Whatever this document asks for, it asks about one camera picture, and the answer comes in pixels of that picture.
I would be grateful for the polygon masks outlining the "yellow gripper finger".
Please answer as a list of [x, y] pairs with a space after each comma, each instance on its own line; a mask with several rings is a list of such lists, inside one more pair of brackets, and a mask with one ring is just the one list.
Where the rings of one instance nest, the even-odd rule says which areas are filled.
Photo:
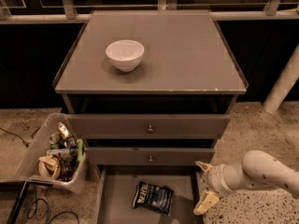
[[193, 209], [193, 213], [196, 216], [201, 216], [206, 213], [211, 207], [213, 207], [220, 200], [220, 196], [214, 191], [204, 191], [200, 195], [200, 200]]
[[195, 164], [204, 172], [207, 173], [211, 168], [212, 165], [202, 161], [196, 161]]

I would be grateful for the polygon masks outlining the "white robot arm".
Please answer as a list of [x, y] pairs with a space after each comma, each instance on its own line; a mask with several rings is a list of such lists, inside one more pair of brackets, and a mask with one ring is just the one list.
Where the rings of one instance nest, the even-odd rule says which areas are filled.
[[[274, 87], [263, 103], [269, 114], [274, 114], [293, 85], [299, 79], [299, 45], [294, 50]], [[193, 213], [201, 216], [213, 207], [221, 197], [237, 190], [284, 189], [293, 197], [299, 196], [299, 173], [278, 159], [261, 150], [248, 151], [239, 162], [212, 166], [197, 161], [204, 172], [208, 189], [200, 194]]]

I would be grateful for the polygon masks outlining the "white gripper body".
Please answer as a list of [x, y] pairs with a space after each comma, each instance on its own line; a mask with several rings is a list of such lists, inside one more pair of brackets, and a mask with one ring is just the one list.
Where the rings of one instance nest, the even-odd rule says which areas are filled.
[[224, 167], [224, 164], [213, 166], [209, 169], [207, 176], [209, 188], [219, 196], [227, 196], [234, 193], [225, 181]]

